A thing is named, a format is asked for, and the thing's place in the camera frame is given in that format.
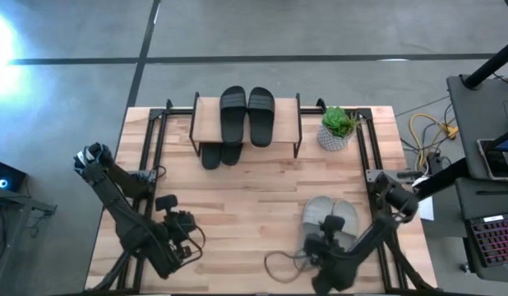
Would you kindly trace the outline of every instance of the keyboard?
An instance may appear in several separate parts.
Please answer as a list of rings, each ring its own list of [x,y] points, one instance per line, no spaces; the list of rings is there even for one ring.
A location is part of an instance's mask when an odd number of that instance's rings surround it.
[[[470,220],[469,230],[485,267],[508,263],[508,214]]]

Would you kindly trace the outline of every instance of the black desk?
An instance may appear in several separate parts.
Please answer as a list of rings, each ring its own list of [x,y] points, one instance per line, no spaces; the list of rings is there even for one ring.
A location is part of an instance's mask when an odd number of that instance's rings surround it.
[[[450,76],[446,81],[469,175],[489,180],[478,153],[477,140],[495,139],[508,132],[508,85],[500,80],[486,79],[478,90],[469,90],[458,76]]]
[[[458,178],[455,181],[464,220],[508,213],[508,195],[478,195],[477,191],[508,191],[508,183]],[[508,282],[508,266],[483,267],[470,237],[465,239],[470,269],[485,280]]]

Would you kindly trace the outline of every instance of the white pot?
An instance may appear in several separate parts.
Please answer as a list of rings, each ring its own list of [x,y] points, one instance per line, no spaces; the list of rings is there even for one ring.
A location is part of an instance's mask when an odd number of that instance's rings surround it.
[[[325,150],[340,151],[347,146],[353,134],[354,131],[344,137],[333,136],[329,128],[321,124],[320,128],[318,128],[318,143]]]

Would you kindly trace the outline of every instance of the black slide sandal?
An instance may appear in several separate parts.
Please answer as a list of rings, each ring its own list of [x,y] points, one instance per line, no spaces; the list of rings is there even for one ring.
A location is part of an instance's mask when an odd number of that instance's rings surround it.
[[[223,144],[201,143],[201,163],[205,169],[217,169],[221,162]]]
[[[221,162],[226,165],[235,165],[241,156],[243,144],[236,146],[223,145],[223,153],[221,153]]]
[[[245,90],[241,86],[229,87],[219,99],[219,120],[224,144],[241,144],[246,113]]]
[[[274,126],[274,96],[262,87],[255,87],[248,98],[248,117],[251,123],[251,142],[267,147],[272,141]]]

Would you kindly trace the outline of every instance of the potted plant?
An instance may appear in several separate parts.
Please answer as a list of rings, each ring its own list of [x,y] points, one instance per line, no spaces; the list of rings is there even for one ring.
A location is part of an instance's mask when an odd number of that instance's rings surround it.
[[[340,151],[347,146],[358,125],[354,116],[349,116],[340,107],[329,107],[318,129],[318,143],[325,150]]]

